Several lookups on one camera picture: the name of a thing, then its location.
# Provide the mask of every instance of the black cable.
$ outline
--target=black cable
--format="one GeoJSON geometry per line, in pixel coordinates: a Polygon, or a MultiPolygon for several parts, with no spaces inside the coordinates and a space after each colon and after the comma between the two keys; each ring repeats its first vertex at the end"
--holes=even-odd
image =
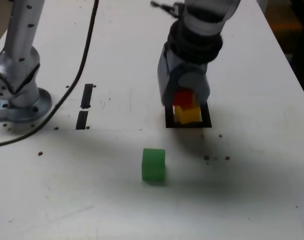
{"type": "Polygon", "coordinates": [[[91,44],[91,39],[92,39],[92,34],[93,34],[93,29],[94,29],[94,23],[95,23],[95,17],[96,17],[97,8],[98,8],[98,2],[99,2],[99,0],[94,1],[92,17],[91,17],[90,26],[89,26],[89,29],[88,29],[88,34],[87,34],[87,39],[86,39],[86,44],[85,44],[85,49],[84,49],[84,53],[83,53],[82,62],[81,62],[80,68],[78,70],[78,73],[76,75],[76,78],[73,81],[73,83],[71,84],[70,88],[64,94],[62,99],[56,104],[56,106],[51,111],[51,113],[45,118],[45,120],[38,127],[36,127],[34,130],[30,131],[29,133],[27,133],[23,136],[20,136],[18,138],[15,138],[13,140],[0,142],[0,147],[5,146],[5,145],[9,145],[9,144],[13,144],[13,143],[17,143],[21,140],[24,140],[24,139],[34,135],[39,130],[41,130],[51,120],[51,118],[54,116],[54,114],[57,112],[57,110],[60,108],[60,106],[64,103],[64,101],[68,98],[68,96],[74,90],[74,88],[76,87],[78,81],[80,80],[80,78],[82,76],[82,73],[83,73],[83,70],[84,70],[84,67],[85,67],[88,51],[89,51],[90,44],[91,44]]]}
{"type": "Polygon", "coordinates": [[[168,14],[172,15],[173,17],[177,17],[174,13],[175,12],[175,7],[174,6],[170,6],[170,5],[167,5],[167,4],[159,4],[155,1],[150,1],[150,5],[153,8],[163,9],[164,11],[166,11],[168,14]]]}

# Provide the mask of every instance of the black tape strip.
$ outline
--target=black tape strip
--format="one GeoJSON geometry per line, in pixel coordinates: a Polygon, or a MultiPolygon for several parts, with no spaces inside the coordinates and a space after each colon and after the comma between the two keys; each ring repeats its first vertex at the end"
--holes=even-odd
{"type": "Polygon", "coordinates": [[[81,108],[89,109],[91,107],[91,98],[92,98],[93,84],[85,84],[81,108]]]}
{"type": "Polygon", "coordinates": [[[88,111],[80,111],[78,113],[78,119],[76,123],[76,130],[85,130],[88,111]]]}
{"type": "Polygon", "coordinates": [[[181,124],[174,121],[173,107],[165,107],[165,124],[167,129],[205,129],[211,128],[211,118],[210,112],[208,110],[208,105],[201,106],[201,116],[202,121],[191,122],[188,124],[181,124]]]}

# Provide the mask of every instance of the white table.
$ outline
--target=white table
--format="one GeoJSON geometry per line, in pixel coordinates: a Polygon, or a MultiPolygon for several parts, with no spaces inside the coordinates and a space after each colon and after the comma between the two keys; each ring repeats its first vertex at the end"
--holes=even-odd
{"type": "MultiPolygon", "coordinates": [[[[45,3],[34,46],[54,103],[92,4],[45,3]]],[[[259,6],[241,2],[209,65],[213,128],[165,128],[156,69],[172,22],[149,0],[100,0],[75,91],[41,132],[0,147],[0,240],[304,240],[304,93],[259,6]],[[90,129],[75,130],[85,84],[90,129]],[[166,185],[142,182],[143,148],[166,150],[166,185]]],[[[30,128],[0,123],[0,141],[30,128]]]]}

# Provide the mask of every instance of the green block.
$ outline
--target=green block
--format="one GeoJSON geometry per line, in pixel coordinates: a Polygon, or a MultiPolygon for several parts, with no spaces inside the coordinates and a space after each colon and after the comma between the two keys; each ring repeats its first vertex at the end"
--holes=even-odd
{"type": "Polygon", "coordinates": [[[165,180],[165,150],[143,150],[142,179],[147,182],[163,182],[165,180]]]}

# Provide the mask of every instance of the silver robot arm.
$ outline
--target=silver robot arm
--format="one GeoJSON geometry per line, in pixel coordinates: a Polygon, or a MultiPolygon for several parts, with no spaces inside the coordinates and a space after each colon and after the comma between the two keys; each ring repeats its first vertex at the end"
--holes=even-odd
{"type": "Polygon", "coordinates": [[[173,6],[151,2],[178,20],[171,26],[158,65],[162,104],[171,107],[181,88],[191,89],[200,106],[207,103],[210,88],[207,64],[222,48],[221,31],[240,0],[185,0],[173,6]]]}
{"type": "Polygon", "coordinates": [[[32,46],[45,0],[15,0],[5,47],[0,53],[0,122],[30,122],[52,106],[50,94],[37,88],[40,55],[32,46]]]}

